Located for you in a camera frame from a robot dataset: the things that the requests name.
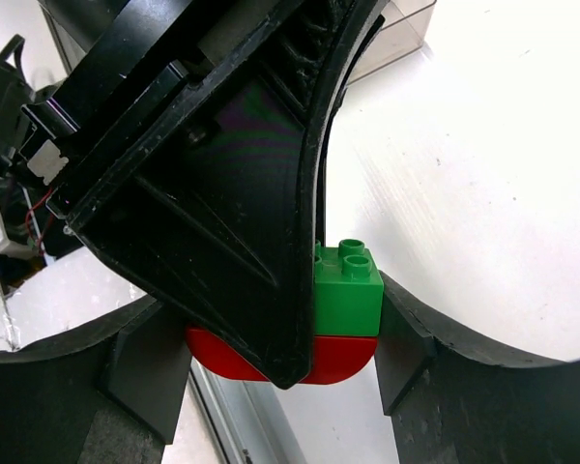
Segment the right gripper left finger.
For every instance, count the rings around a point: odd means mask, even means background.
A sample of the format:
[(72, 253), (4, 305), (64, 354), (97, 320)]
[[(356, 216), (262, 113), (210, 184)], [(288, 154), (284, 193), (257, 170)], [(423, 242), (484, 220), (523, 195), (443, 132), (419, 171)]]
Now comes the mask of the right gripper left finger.
[(0, 351), (0, 463), (159, 463), (189, 377), (186, 319), (143, 297)]

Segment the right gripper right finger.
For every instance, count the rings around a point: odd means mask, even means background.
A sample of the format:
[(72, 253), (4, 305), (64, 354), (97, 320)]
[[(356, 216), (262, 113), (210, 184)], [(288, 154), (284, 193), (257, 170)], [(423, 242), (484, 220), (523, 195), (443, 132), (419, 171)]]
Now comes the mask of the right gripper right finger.
[(499, 342), (388, 275), (375, 366), (402, 463), (580, 463), (580, 360)]

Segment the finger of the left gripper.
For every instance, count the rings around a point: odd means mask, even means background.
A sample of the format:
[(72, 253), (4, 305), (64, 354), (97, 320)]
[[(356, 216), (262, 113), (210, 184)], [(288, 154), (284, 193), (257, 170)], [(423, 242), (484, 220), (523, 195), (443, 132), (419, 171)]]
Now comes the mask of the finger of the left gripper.
[(182, 308), (276, 386), (313, 365), (318, 188), (380, 1), (283, 1), (73, 207), (106, 266)]

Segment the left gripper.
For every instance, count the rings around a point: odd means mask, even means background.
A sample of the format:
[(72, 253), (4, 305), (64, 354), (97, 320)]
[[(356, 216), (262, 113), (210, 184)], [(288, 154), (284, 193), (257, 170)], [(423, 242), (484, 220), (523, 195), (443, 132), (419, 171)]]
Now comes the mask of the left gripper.
[(238, 175), (215, 130), (187, 135), (263, 58), (299, 1), (46, 1), (86, 53), (34, 91), (24, 40), (0, 53), (0, 178), (89, 193), (122, 185), (220, 186)]

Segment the red and green round lego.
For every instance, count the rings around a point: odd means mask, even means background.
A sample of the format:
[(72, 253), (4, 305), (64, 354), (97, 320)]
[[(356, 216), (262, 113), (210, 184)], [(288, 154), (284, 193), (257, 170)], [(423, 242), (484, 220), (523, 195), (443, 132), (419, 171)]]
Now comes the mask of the red and green round lego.
[[(192, 356), (216, 375), (234, 381), (268, 382), (262, 373), (213, 333), (187, 326), (185, 340)], [(376, 337), (317, 335), (313, 367), (300, 384), (331, 385), (345, 381), (367, 365), (376, 347)]]

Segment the green rounded lego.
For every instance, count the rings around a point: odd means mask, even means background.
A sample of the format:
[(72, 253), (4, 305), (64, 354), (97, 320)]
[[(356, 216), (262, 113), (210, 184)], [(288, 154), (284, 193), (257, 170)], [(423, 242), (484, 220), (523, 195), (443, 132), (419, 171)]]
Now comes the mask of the green rounded lego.
[(383, 296), (383, 279), (364, 242), (344, 239), (337, 246), (315, 246), (316, 334), (377, 336)]

